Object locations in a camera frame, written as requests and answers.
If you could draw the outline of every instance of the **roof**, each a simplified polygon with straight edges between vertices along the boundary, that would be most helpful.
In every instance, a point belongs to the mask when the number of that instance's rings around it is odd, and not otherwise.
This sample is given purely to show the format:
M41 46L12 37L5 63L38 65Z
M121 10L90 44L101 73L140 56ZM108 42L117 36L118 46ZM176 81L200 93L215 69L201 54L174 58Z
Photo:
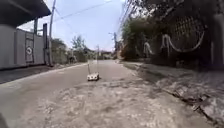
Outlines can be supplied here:
M43 0L0 0L0 24L18 27L50 14Z

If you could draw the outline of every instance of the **sky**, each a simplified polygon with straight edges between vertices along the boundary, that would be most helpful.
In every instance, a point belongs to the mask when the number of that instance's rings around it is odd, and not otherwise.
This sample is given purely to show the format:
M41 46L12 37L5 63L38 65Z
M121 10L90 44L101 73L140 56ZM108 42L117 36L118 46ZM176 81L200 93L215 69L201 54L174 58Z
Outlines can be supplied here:
M44 1L51 9L53 0ZM82 11L100 4L104 5ZM109 33L118 30L119 18L125 9L124 5L125 0L57 0L52 37L60 38L68 47L72 47L73 37L81 35L90 49L96 49L99 45L100 49L113 50L113 35ZM39 29L42 28L43 23L49 23L49 21L50 16L39 19ZM33 22L19 28L29 31L33 28Z

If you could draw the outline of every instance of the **street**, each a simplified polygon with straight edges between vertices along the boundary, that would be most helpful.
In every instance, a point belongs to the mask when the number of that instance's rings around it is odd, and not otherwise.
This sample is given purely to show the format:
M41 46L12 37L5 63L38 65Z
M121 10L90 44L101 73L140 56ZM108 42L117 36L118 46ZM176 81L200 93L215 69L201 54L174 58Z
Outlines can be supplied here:
M0 128L212 128L123 65L91 66L98 82L86 81L81 64L1 84Z

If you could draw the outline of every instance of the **utility pole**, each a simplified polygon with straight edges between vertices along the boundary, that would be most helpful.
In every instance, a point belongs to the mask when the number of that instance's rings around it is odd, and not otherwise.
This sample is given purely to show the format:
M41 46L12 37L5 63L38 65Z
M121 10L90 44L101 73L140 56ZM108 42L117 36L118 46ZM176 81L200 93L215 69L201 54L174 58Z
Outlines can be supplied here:
M33 32L34 34L37 35L37 29L38 29L38 18L35 18L34 20L34 29L33 29Z
M55 11L55 5L56 5L56 0L53 2L53 7L52 7L52 12L51 12L51 20L50 20L50 30L49 30L49 65L53 66L52 63L52 26L53 26L53 20L54 20L54 11Z

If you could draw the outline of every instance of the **sidewalk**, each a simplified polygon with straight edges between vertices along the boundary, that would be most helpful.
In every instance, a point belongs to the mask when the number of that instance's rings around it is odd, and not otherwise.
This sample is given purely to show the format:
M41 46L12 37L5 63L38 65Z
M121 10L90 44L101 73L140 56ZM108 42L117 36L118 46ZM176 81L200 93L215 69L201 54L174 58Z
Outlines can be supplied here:
M47 72L54 69L61 69L61 68L78 65L78 64L80 63L67 64L67 65L55 65L54 67L35 66L35 67L18 68L18 69L0 71L0 84L7 83L13 80L20 79L20 78L28 77L31 75L39 74L42 72Z
M142 78L180 98L214 124L224 126L224 72L195 72L142 63L124 63Z

